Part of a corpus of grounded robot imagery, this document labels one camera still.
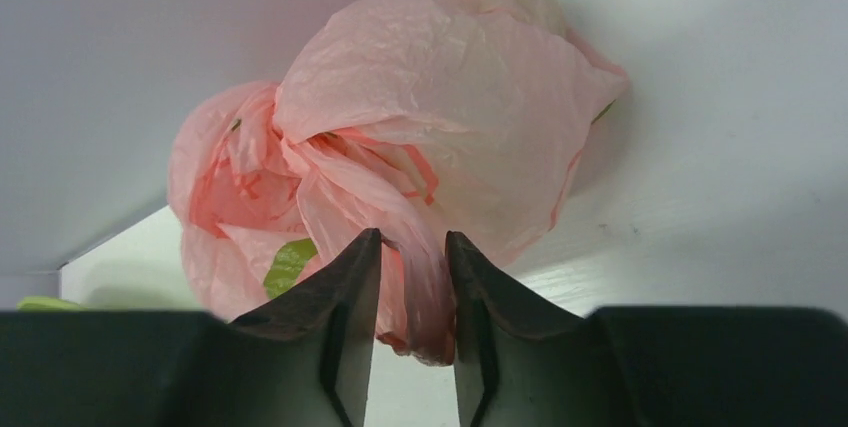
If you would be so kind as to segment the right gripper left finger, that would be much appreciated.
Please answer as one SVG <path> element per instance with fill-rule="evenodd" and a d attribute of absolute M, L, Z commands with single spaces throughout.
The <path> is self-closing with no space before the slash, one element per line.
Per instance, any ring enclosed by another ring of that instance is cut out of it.
<path fill-rule="evenodd" d="M 5 426 L 360 426 L 382 236 L 231 322 L 200 311 L 1 316 Z"/>

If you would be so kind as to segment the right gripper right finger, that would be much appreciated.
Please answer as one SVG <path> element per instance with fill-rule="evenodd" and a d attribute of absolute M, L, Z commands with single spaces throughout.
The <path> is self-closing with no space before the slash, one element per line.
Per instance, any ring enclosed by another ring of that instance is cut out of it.
<path fill-rule="evenodd" d="M 446 237 L 464 426 L 843 426 L 847 325 L 814 308 L 612 306 L 580 317 Z"/>

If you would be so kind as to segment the pink plastic bag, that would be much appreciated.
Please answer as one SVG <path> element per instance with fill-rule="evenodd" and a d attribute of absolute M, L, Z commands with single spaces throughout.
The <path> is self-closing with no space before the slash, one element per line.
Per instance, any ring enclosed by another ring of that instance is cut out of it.
<path fill-rule="evenodd" d="M 506 264 L 549 232 L 628 83 L 558 0 L 356 1 L 283 80 L 232 87 L 183 123 L 167 197 L 189 286 L 234 319 L 268 300 L 284 246 L 312 242 L 307 278 L 376 228 L 376 338 L 449 365 L 446 234 Z"/>

